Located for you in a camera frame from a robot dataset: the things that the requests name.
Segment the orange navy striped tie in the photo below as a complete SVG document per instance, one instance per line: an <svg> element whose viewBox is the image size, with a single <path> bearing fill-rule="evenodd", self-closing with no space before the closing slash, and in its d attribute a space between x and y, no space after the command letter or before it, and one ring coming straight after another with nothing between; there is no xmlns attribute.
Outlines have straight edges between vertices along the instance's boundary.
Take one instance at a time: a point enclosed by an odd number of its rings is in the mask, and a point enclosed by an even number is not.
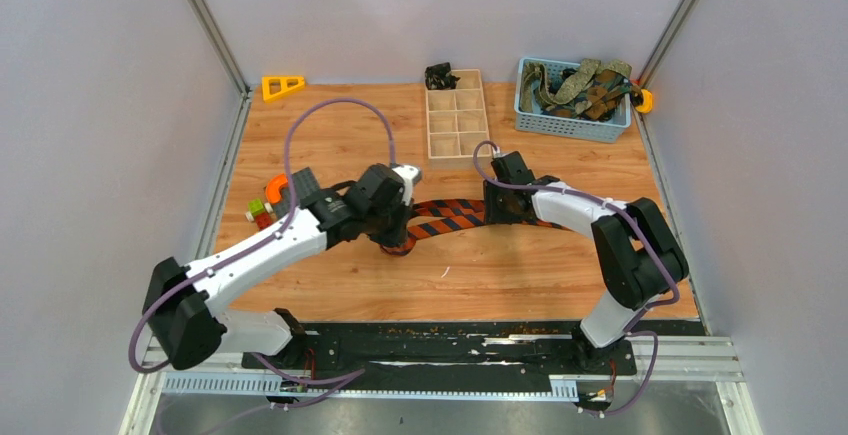
<svg viewBox="0 0 848 435"><path fill-rule="evenodd" d="M535 215L510 213L490 206L484 200L474 199L436 199L415 203L410 220L421 217L427 218L427 221L408 225L400 245L381 245L381 251L390 256L405 256L420 240L483 226L518 224L566 230L562 225L541 221Z"/></svg>

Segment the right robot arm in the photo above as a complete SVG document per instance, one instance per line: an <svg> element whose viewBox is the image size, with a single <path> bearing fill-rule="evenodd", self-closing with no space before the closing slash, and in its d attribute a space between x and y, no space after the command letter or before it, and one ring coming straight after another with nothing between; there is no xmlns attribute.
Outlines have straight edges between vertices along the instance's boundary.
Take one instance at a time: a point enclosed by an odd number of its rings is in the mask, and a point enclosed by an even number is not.
<svg viewBox="0 0 848 435"><path fill-rule="evenodd" d="M678 284L689 265L654 201L601 198L559 180L518 185L486 179L484 187L514 218L559 225L593 241L605 292L574 334L571 358L580 370L601 369L610 346L647 312L679 301Z"/></svg>

